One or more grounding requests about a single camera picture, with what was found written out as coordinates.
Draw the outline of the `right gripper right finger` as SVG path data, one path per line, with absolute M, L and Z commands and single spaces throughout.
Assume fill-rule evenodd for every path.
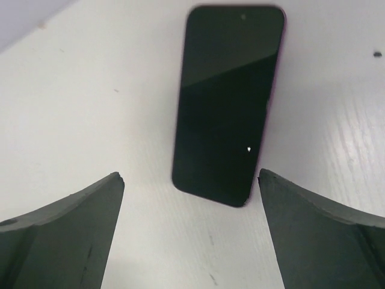
M 267 169 L 258 183 L 285 288 L 384 288 L 384 217 Z

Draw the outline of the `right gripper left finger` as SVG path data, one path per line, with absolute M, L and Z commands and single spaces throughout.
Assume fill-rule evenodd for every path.
M 114 172 L 1 222 L 1 288 L 100 288 L 125 183 Z

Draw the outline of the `purple-case smartphone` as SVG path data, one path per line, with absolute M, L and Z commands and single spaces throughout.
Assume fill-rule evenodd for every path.
M 275 5 L 198 5 L 186 20 L 171 180 L 239 208 L 248 201 L 285 31 Z

